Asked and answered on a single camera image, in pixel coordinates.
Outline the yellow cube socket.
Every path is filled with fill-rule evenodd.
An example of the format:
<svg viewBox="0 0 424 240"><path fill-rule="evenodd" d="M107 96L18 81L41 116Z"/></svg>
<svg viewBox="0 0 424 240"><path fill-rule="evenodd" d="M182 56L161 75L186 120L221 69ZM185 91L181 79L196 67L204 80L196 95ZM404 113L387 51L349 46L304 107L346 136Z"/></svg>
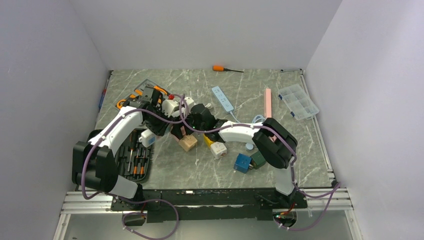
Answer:
<svg viewBox="0 0 424 240"><path fill-rule="evenodd" d="M211 145L215 143L214 141L210 140L205 134L203 134L203 140L208 148L211 148Z"/></svg>

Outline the tan cube socket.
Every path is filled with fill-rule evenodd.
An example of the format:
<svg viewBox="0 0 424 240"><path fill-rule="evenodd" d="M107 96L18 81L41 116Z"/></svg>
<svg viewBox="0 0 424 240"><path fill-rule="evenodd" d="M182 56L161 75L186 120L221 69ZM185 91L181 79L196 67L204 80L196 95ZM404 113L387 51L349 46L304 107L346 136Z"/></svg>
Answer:
<svg viewBox="0 0 424 240"><path fill-rule="evenodd" d="M182 139L178 141L178 144L182 147L185 152L193 149L198 143L198 140L193 135L185 135Z"/></svg>

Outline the light blue power strip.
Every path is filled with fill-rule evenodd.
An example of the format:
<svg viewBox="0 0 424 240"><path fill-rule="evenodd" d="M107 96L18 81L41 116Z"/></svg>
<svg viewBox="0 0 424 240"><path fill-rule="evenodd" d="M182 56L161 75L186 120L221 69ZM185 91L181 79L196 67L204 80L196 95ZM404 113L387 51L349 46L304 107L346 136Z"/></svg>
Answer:
<svg viewBox="0 0 424 240"><path fill-rule="evenodd" d="M232 113L234 111L234 106L219 86L212 87L211 91L227 113Z"/></svg>

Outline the white cube socket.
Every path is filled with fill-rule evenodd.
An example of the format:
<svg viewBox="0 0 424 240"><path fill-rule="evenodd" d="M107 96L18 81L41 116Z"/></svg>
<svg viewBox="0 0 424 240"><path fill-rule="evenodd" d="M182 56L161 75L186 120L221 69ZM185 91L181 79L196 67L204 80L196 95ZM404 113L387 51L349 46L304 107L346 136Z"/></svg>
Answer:
<svg viewBox="0 0 424 240"><path fill-rule="evenodd" d="M228 149L222 142L214 142L210 145L210 151L214 159L218 160L227 154Z"/></svg>

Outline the black tool case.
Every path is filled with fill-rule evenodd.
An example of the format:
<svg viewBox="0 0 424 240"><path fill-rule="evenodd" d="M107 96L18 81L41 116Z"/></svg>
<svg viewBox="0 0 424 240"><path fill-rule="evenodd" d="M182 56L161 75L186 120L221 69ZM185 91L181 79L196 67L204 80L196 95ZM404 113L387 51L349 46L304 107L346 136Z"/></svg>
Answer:
<svg viewBox="0 0 424 240"><path fill-rule="evenodd" d="M137 184L145 183L150 175L154 145L145 147L135 142L134 135L140 136L143 132L143 129L135 129L114 154L108 150L99 151L101 147L96 147L87 165L86 187L110 185L118 176Z"/></svg>

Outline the blue cube adapter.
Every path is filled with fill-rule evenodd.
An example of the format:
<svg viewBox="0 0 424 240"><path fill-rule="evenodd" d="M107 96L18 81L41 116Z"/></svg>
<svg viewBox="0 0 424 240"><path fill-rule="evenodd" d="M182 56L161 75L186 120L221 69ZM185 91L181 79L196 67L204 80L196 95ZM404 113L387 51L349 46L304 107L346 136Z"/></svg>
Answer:
<svg viewBox="0 0 424 240"><path fill-rule="evenodd" d="M239 153L236 157L233 169L237 172L246 174L250 169L252 158L250 156Z"/></svg>

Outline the green cube adapter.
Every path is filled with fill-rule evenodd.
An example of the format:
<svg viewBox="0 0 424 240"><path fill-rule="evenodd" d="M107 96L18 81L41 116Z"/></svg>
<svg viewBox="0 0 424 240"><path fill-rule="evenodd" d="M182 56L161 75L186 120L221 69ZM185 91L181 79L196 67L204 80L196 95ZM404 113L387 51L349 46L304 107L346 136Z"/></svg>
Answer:
<svg viewBox="0 0 424 240"><path fill-rule="evenodd" d="M251 158L250 165L252 165L252 167L256 170L261 168L267 163L264 156L259 151L252 154L250 158Z"/></svg>

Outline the pink power strip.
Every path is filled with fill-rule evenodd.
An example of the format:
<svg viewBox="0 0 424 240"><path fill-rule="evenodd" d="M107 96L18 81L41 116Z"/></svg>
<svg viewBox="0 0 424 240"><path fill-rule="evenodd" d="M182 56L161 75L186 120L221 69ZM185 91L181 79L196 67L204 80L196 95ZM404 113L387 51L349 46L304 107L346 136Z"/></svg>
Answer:
<svg viewBox="0 0 424 240"><path fill-rule="evenodd" d="M272 117L272 91L270 88L264 90L264 116Z"/></svg>

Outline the clear plastic organizer box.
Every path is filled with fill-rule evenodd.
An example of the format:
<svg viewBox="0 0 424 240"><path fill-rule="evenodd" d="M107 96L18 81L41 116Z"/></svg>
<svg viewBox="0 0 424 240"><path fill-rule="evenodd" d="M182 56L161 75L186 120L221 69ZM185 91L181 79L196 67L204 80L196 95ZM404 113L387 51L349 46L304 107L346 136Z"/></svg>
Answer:
<svg viewBox="0 0 424 240"><path fill-rule="evenodd" d="M299 84L281 88L277 93L296 120L312 119L320 111Z"/></svg>

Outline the pink cube socket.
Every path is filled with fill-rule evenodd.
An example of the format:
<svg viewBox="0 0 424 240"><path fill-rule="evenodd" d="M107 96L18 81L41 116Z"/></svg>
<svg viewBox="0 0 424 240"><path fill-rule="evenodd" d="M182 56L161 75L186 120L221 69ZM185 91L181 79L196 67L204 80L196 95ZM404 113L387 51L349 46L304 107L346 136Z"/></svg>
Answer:
<svg viewBox="0 0 424 240"><path fill-rule="evenodd" d="M178 142L188 142L194 139L194 136L187 133L186 128L183 124L173 124L170 133Z"/></svg>

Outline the white power strip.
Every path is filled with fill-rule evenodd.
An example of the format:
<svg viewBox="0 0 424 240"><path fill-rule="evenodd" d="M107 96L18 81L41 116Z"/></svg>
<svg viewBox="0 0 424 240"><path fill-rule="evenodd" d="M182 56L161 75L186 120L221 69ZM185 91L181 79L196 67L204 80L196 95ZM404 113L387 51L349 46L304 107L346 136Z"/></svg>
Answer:
<svg viewBox="0 0 424 240"><path fill-rule="evenodd" d="M138 142L145 148L151 146L157 139L157 136L149 129L143 129L138 137Z"/></svg>

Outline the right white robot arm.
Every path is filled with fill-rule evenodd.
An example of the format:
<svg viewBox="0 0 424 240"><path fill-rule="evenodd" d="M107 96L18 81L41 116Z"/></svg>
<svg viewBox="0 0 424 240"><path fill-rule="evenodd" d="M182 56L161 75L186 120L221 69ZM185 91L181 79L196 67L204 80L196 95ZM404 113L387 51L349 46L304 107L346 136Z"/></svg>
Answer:
<svg viewBox="0 0 424 240"><path fill-rule="evenodd" d="M253 144L265 161L275 169L276 203L287 208L295 201L297 181L294 163L298 141L272 117L257 123L241 123L219 119L203 104L196 104L183 121L191 131L203 133L214 142Z"/></svg>

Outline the blue red pen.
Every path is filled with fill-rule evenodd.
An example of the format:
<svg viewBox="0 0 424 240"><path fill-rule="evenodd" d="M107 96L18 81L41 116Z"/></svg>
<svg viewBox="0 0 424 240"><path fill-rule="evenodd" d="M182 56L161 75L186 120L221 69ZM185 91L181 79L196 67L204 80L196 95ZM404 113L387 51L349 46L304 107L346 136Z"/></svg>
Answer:
<svg viewBox="0 0 424 240"><path fill-rule="evenodd" d="M101 92L100 99L99 99L99 102L98 102L98 110L99 111L102 108L102 105L103 105L103 102L104 102L104 99L105 99L105 95L106 95L106 92L107 92L107 88L108 88L108 85L109 85L109 81L110 81L109 79L106 81L105 86L104 86L104 88Z"/></svg>

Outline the orange handled screwdriver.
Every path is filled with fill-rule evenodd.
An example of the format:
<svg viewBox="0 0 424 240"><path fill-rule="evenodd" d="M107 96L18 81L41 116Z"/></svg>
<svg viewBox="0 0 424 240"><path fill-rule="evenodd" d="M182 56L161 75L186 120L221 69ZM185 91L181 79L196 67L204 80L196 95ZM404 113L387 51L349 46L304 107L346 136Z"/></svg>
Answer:
<svg viewBox="0 0 424 240"><path fill-rule="evenodd" d="M237 73L244 73L244 71L229 69L229 68L225 68L225 67L220 66L220 65L213 65L212 66L212 70L215 71L215 72L237 72Z"/></svg>

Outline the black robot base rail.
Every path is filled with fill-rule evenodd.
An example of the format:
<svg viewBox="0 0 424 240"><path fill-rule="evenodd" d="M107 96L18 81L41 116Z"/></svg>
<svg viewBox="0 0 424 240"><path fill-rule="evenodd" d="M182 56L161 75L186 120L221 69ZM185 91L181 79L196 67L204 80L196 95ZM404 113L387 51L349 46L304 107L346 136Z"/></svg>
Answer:
<svg viewBox="0 0 424 240"><path fill-rule="evenodd" d="M308 207L299 192L284 196L275 188L145 189L148 203L131 204L114 198L113 212L144 211L148 223L175 220L256 219L271 221L277 211Z"/></svg>

